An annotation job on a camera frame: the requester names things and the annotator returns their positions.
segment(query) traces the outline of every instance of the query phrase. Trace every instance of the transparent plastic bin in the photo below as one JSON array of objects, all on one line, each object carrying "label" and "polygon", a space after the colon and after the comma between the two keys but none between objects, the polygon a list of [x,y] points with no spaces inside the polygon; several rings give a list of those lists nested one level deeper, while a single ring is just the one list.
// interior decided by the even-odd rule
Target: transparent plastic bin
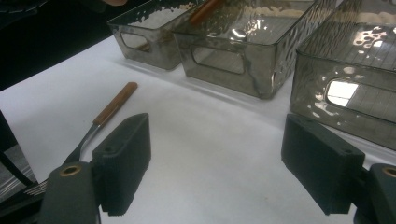
[{"label": "transparent plastic bin", "polygon": [[394,2],[345,0],[306,39],[291,111],[396,150]]},{"label": "transparent plastic bin", "polygon": [[180,64],[172,30],[189,17],[199,2],[151,0],[107,24],[125,58],[171,70]]},{"label": "transparent plastic bin", "polygon": [[296,47],[335,2],[226,0],[199,25],[186,22],[174,31],[186,76],[270,99],[293,73]]}]

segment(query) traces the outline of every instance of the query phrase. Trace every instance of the gray translucent bin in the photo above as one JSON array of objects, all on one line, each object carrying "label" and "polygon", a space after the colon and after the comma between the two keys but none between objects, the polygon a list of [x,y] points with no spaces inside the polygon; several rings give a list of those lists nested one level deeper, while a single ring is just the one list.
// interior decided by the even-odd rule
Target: gray translucent bin
[{"label": "gray translucent bin", "polygon": [[335,2],[226,0],[201,24],[174,31],[186,76],[270,99],[293,73],[296,47]]},{"label": "gray translucent bin", "polygon": [[395,1],[346,0],[298,48],[290,109],[396,150]]},{"label": "gray translucent bin", "polygon": [[180,63],[172,30],[189,17],[197,2],[152,0],[107,24],[125,58],[171,70]]}]

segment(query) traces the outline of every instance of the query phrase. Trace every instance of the white table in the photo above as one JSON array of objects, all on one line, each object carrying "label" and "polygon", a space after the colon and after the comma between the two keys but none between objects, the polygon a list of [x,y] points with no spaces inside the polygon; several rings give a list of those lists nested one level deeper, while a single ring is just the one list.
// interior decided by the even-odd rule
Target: white table
[{"label": "white table", "polygon": [[[38,181],[76,147],[92,120],[128,81],[139,84],[92,139],[92,150],[122,120],[149,113],[152,159],[128,213],[103,223],[352,223],[326,217],[280,159],[291,78],[261,101],[125,60],[113,37],[0,92],[0,109]],[[395,153],[342,135],[365,165]]]}]

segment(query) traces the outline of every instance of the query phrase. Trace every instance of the white tabletop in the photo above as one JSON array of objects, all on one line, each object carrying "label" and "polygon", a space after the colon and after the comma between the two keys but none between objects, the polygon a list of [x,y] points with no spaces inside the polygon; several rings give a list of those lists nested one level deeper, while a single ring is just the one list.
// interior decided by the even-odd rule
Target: white tabletop
[{"label": "white tabletop", "polygon": [[[291,78],[262,101],[125,60],[113,37],[0,92],[2,110],[38,181],[62,164],[92,120],[129,81],[139,88],[87,146],[122,120],[149,113],[152,159],[128,213],[103,223],[352,223],[323,215],[280,159]],[[367,153],[390,150],[337,132]]]}]

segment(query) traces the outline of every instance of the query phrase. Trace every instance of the wooden handle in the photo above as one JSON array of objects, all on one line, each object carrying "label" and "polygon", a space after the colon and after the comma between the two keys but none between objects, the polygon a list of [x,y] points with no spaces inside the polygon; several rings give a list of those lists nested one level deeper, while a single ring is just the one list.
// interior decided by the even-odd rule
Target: wooden handle
[{"label": "wooden handle", "polygon": [[198,9],[196,9],[190,16],[189,22],[196,26],[206,20],[213,11],[224,3],[225,0],[206,0]]},{"label": "wooden handle", "polygon": [[93,120],[93,124],[104,125],[122,107],[128,98],[137,89],[137,83],[128,82],[116,97],[106,106],[104,110]]}]

